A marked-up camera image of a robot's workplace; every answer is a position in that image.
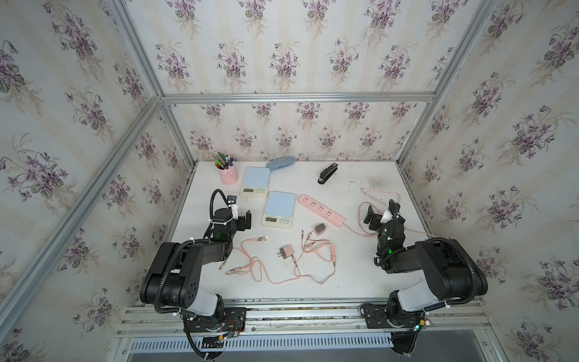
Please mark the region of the pink power strip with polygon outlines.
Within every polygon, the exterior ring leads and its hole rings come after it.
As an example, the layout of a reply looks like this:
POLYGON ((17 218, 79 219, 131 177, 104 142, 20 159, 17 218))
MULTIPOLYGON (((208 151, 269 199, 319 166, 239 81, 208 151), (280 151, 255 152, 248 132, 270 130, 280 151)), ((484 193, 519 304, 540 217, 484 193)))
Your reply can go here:
POLYGON ((336 211, 333 211, 320 202, 314 200, 311 196, 301 195, 298 198, 298 203, 336 228, 341 228, 345 224, 345 217, 336 213, 336 211))

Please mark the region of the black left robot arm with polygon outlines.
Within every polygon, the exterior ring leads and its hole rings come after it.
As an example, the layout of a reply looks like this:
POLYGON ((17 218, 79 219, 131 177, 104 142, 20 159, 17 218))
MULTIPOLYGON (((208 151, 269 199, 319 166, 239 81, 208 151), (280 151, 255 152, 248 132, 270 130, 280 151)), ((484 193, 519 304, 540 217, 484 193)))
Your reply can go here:
POLYGON ((238 213, 238 198, 216 189, 209 204, 209 225, 202 238, 164 242, 140 287, 140 302, 158 314, 184 318, 224 318, 223 298, 201 287, 204 265, 225 262, 237 232, 251 229, 252 214, 238 213))

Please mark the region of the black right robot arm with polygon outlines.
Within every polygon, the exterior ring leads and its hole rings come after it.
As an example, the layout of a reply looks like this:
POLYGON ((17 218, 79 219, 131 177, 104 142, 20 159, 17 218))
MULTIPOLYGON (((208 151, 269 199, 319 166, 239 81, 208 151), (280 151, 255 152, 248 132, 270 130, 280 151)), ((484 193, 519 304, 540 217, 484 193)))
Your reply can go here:
POLYGON ((487 293, 482 269, 455 239, 434 236, 405 247, 406 220, 399 211, 400 205, 390 200, 382 214, 369 206, 363 220, 377 236, 375 266, 391 275, 418 271, 424 275, 414 285, 391 293, 384 311, 388 320, 400 325, 403 318, 464 305, 487 293))

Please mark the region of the pink pen holder cup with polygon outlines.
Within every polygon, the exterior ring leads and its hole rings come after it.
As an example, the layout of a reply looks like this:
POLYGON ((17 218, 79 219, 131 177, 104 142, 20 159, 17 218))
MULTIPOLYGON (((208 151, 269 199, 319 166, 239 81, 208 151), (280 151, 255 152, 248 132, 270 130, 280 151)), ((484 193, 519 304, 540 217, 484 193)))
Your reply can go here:
POLYGON ((226 186, 235 185, 239 181, 239 174, 235 165, 223 170, 219 169, 219 175, 222 184, 226 186))

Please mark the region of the pink charger adapter with prongs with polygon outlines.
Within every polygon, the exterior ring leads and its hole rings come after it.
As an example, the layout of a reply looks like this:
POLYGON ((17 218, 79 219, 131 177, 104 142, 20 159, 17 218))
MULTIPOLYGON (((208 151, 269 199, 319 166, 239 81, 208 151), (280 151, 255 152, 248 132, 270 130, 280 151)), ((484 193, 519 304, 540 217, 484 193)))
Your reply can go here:
POLYGON ((279 249, 279 252, 277 253, 277 255, 282 258, 282 259, 288 259, 288 258, 293 258, 294 255, 294 249, 291 245, 284 245, 283 247, 281 247, 279 249))

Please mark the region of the coloured pens bundle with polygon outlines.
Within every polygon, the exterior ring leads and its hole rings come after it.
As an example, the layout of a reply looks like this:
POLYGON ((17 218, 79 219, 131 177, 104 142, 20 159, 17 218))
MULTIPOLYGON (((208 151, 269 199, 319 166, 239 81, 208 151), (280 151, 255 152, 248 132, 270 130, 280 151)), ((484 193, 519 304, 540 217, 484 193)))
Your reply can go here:
POLYGON ((229 170, 235 165, 235 158, 221 152, 212 154, 215 166, 220 170, 229 170))

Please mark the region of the blue fabric pencil case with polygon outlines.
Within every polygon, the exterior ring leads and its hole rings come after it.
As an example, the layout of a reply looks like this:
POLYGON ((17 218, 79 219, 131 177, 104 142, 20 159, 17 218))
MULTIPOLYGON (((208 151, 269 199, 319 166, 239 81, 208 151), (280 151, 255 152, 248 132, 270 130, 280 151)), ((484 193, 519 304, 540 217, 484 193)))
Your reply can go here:
POLYGON ((271 160, 270 162, 267 163, 266 167, 271 171, 280 170, 282 168, 294 165, 295 162, 296 162, 296 159, 294 157, 284 156, 284 157, 280 157, 280 158, 276 158, 276 159, 271 160))

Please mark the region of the black stapler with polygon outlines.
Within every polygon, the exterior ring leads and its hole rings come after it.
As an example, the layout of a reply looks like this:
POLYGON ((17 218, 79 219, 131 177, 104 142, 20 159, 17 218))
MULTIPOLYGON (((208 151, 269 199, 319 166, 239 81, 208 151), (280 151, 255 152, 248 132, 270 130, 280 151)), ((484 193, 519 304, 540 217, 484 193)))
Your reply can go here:
POLYGON ((331 178, 331 176, 333 176, 334 173, 336 173, 338 168, 339 166, 337 163, 333 163, 330 166, 326 167, 323 171, 321 171, 318 177, 318 183, 320 185, 324 185, 331 178))

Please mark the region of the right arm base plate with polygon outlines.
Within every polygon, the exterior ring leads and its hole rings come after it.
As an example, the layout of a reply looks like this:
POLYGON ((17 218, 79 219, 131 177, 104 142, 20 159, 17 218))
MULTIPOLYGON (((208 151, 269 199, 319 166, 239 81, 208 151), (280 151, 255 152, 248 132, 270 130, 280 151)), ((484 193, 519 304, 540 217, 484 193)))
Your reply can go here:
POLYGON ((396 304, 364 303, 359 311, 368 329, 419 330, 427 324, 424 312, 406 312, 396 304))

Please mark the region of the aluminium rail frame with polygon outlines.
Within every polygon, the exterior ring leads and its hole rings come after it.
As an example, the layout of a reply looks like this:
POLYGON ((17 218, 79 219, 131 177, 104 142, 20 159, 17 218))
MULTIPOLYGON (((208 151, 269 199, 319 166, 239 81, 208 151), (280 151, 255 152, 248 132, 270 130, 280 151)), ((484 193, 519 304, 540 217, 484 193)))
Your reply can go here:
MULTIPOLYGON (((368 330, 360 312, 370 299, 225 300, 226 308, 245 308, 244 335, 296 333, 363 333, 368 330)), ((428 330, 490 330, 489 318, 478 302, 429 312, 428 330)), ((182 321, 172 314, 160 315, 152 306, 128 307, 114 324, 115 338, 167 337, 183 334, 182 321)))

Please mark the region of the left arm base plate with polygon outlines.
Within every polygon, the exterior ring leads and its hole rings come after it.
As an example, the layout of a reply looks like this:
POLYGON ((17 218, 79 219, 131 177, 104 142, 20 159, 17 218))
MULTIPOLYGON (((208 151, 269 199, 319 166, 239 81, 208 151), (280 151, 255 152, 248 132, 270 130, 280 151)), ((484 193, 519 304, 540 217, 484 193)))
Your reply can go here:
POLYGON ((210 317, 185 317, 185 324, 191 333, 235 334, 245 329, 247 309, 244 307, 216 310, 210 317))

